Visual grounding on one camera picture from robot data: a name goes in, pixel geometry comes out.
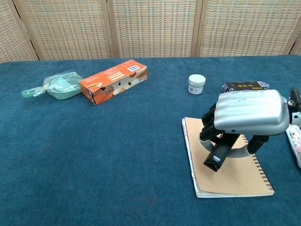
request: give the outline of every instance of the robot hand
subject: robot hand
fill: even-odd
[[[289,124],[301,126],[301,97],[297,88],[291,88],[289,100],[273,89],[222,93],[202,122],[199,139],[210,151],[204,164],[217,172],[226,157],[255,154],[270,136],[284,132]],[[241,134],[253,137],[244,147],[232,149]]]

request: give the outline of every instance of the white lid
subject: white lid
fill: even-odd
[[[194,84],[202,85],[205,83],[206,78],[201,74],[192,74],[191,76],[189,76],[189,81]]]

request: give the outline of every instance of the spiral notebook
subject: spiral notebook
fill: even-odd
[[[182,126],[190,161],[191,175],[198,198],[254,197],[273,195],[274,189],[255,155],[245,158],[226,158],[214,172],[203,163],[209,155],[198,137],[201,119],[184,118]],[[241,135],[233,148],[242,147],[247,139]]]

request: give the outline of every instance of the plastic dustpan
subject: plastic dustpan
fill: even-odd
[[[23,97],[36,97],[42,93],[49,93],[58,100],[68,99],[79,93],[79,81],[83,78],[76,72],[64,72],[44,79],[43,86],[24,90]]]

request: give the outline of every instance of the clear plastic bag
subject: clear plastic bag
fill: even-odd
[[[47,92],[56,99],[68,99],[81,93],[79,81],[82,79],[75,71],[66,71],[46,77],[43,86],[24,90],[22,95],[23,97],[36,97]]]

